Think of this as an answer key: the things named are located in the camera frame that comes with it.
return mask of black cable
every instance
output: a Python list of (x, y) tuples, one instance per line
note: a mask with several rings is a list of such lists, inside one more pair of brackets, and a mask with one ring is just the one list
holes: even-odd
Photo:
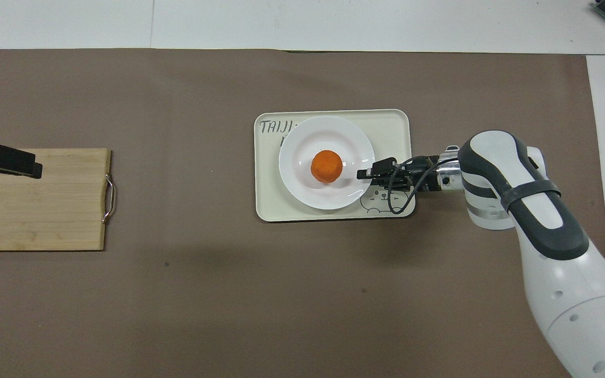
[(401, 163), (398, 167), (396, 167), (393, 174), (391, 174), (391, 179), (389, 179), (389, 187), (387, 187), (387, 204), (389, 206), (389, 210), (391, 211), (391, 213), (394, 213), (396, 215), (403, 213), (403, 211), (405, 211), (405, 208), (408, 207), (408, 205), (410, 204), (410, 201), (412, 201), (412, 199), (415, 197), (415, 193), (417, 193), (417, 191), (420, 189), (420, 187), (422, 187), (422, 184), (423, 184), (424, 180), (426, 180), (426, 177), (431, 172), (433, 172), (433, 170), (435, 168), (440, 167), (440, 165), (443, 165), (444, 163), (449, 163), (451, 161), (458, 160), (457, 158), (447, 159), (447, 160), (438, 160), (429, 169), (425, 170), (422, 177), (420, 177), (420, 179), (417, 181), (417, 184), (415, 184), (415, 186), (413, 187), (412, 193), (410, 194), (410, 196), (408, 196), (408, 200), (405, 201), (405, 204), (403, 205), (403, 207), (401, 207), (401, 210), (396, 211), (393, 209), (393, 206), (391, 206), (391, 186), (393, 186), (393, 180), (396, 178), (396, 174), (398, 173), (399, 170), (401, 170), (402, 167), (405, 167), (406, 165), (410, 164), (415, 159), (416, 159), (415, 157), (411, 157), (410, 159), (403, 161), (403, 163)]

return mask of metal handle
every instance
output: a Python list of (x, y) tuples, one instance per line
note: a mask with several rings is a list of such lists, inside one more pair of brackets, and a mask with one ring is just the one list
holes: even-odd
[(109, 210), (107, 210), (104, 216), (101, 218), (102, 224), (106, 224), (106, 221), (111, 217), (111, 215), (113, 215), (113, 212), (116, 211), (116, 185), (113, 184), (110, 174), (106, 174), (104, 177), (106, 178), (106, 183), (108, 186), (111, 187), (111, 201), (109, 201)]

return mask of orange ball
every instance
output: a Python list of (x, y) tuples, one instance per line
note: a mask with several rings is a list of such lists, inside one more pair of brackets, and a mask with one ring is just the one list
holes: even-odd
[(337, 180), (342, 173), (342, 159), (337, 153), (325, 149), (312, 159), (310, 170), (315, 179), (324, 184), (330, 184)]

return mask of brown tablecloth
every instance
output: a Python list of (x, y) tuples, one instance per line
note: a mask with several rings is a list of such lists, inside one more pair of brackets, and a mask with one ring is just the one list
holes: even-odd
[(0, 143), (109, 148), (104, 252), (0, 253), (3, 376), (567, 376), (513, 230), (462, 193), (410, 218), (269, 224), (264, 112), (399, 108), (413, 153), (503, 129), (537, 146), (605, 254), (584, 57), (0, 50)]

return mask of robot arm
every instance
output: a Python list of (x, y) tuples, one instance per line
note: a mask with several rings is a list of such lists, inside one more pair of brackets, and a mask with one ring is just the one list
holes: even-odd
[(414, 186), (413, 193), (462, 188), (476, 225), (515, 227), (526, 297), (548, 344), (574, 377), (605, 376), (605, 259), (547, 179), (540, 151), (485, 131), (440, 157), (412, 160), (377, 162), (357, 177)]

